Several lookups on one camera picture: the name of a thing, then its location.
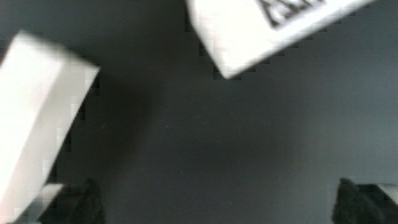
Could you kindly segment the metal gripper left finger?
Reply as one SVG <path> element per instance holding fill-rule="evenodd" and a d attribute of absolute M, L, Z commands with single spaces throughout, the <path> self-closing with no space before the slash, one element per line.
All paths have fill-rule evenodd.
<path fill-rule="evenodd" d="M 98 183 L 48 184 L 23 212 L 23 224 L 105 224 Z"/>

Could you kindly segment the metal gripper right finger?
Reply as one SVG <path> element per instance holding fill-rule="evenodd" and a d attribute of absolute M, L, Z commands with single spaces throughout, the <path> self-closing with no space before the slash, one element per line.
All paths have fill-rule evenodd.
<path fill-rule="evenodd" d="M 332 224 L 398 224 L 398 185 L 339 179 Z"/>

